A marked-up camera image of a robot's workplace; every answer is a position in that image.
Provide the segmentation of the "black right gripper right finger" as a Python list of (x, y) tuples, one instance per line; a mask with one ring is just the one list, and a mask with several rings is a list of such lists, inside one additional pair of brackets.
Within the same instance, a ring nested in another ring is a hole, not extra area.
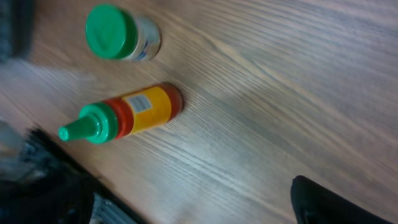
[(290, 198), (298, 224), (390, 224), (302, 175), (293, 179)]

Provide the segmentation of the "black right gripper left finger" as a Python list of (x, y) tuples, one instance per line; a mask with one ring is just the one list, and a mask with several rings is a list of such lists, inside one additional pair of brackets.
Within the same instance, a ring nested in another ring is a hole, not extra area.
[(42, 130), (1, 128), (1, 223), (136, 223), (137, 215)]

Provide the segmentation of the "green cap hot sauce bottle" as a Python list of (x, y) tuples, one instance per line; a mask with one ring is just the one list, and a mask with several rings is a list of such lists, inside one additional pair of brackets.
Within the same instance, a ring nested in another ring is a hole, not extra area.
[(77, 120), (59, 128), (58, 136), (63, 141), (103, 144), (168, 123), (182, 109), (181, 91), (160, 83), (85, 105)]

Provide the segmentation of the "green cap white jar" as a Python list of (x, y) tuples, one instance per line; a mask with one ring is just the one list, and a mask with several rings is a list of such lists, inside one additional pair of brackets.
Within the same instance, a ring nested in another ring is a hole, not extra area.
[(154, 22), (113, 4), (99, 4), (90, 11), (85, 36), (96, 56), (110, 60), (149, 60), (161, 45)]

